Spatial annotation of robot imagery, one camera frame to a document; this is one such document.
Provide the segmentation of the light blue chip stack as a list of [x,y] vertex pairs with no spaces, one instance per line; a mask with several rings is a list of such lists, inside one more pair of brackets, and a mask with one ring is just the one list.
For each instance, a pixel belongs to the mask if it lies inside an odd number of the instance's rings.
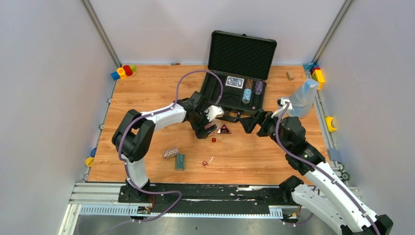
[[243,95],[242,95],[242,102],[244,104],[249,104],[251,101],[251,96],[252,96],[252,90],[249,88],[245,88]]

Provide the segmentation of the purple poker chip stack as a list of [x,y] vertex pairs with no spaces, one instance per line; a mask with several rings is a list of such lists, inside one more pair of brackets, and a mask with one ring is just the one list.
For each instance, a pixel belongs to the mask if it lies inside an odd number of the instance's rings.
[[254,94],[255,95],[262,95],[263,93],[263,86],[264,83],[261,80],[258,80],[255,82],[255,89],[254,89]]

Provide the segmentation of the red playing card deck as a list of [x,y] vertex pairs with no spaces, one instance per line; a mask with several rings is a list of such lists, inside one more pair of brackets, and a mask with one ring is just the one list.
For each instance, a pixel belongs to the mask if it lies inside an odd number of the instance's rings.
[[207,125],[204,127],[204,130],[206,131],[207,136],[211,136],[211,135],[213,135],[213,134],[214,134],[214,131],[215,131],[216,129],[217,129],[217,125],[216,125],[216,124],[212,124],[212,123],[207,124]]

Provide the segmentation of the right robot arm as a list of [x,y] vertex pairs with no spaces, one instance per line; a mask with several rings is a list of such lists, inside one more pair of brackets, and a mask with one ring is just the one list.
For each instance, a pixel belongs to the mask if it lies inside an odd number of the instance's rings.
[[289,165],[311,181],[323,195],[311,190],[301,179],[291,176],[279,185],[285,204],[306,206],[338,235],[388,235],[393,222],[365,205],[334,173],[325,157],[305,137],[298,117],[283,117],[259,110],[240,119],[250,134],[256,125],[259,137],[270,137],[286,153]]

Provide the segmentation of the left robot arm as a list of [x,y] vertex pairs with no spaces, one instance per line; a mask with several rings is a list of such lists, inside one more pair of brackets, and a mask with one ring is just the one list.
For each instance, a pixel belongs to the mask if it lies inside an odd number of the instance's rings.
[[223,114],[223,108],[210,104],[199,92],[153,111],[140,113],[129,110],[112,137],[112,144],[127,174],[124,195],[145,202],[152,194],[144,157],[155,132],[170,125],[189,122],[195,138],[206,139],[216,128],[213,121]]

